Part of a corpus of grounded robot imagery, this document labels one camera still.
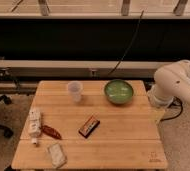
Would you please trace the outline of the translucent yellowish pusher tool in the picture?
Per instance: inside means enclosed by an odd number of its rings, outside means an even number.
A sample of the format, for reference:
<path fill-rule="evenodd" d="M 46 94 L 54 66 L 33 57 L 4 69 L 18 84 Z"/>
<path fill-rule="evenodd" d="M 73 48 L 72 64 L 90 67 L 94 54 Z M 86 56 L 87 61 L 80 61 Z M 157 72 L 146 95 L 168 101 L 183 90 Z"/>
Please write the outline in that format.
<path fill-rule="evenodd" d="M 154 108 L 152 110 L 153 112 L 153 119 L 154 119 L 154 122 L 156 124 L 158 124 L 161 119 L 163 118 L 164 114 L 165 114 L 165 110 L 164 109 L 161 109 L 161 108 Z"/>

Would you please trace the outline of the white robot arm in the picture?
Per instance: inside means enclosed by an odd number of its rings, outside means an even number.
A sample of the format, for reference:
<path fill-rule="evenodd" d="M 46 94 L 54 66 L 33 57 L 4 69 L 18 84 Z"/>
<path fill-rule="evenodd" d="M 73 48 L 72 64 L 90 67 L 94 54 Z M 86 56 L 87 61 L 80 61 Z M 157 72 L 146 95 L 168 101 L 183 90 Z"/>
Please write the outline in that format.
<path fill-rule="evenodd" d="M 180 60 L 158 68 L 154 81 L 147 91 L 153 107 L 166 109 L 175 97 L 190 105 L 190 60 Z"/>

